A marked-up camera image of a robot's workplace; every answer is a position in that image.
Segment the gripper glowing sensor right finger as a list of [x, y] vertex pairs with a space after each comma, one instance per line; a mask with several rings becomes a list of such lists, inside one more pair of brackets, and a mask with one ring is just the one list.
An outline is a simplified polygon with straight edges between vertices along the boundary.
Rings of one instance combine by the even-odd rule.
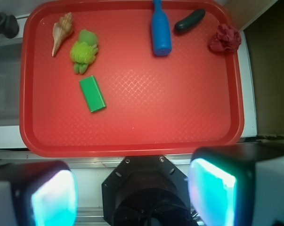
[[284, 144], [200, 147], [188, 191], [206, 226], [284, 226]]

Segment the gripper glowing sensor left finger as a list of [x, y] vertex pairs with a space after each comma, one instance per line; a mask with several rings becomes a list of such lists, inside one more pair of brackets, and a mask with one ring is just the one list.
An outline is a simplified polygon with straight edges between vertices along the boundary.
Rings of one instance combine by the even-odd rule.
[[0, 165], [0, 226], [73, 226], [75, 175], [63, 161]]

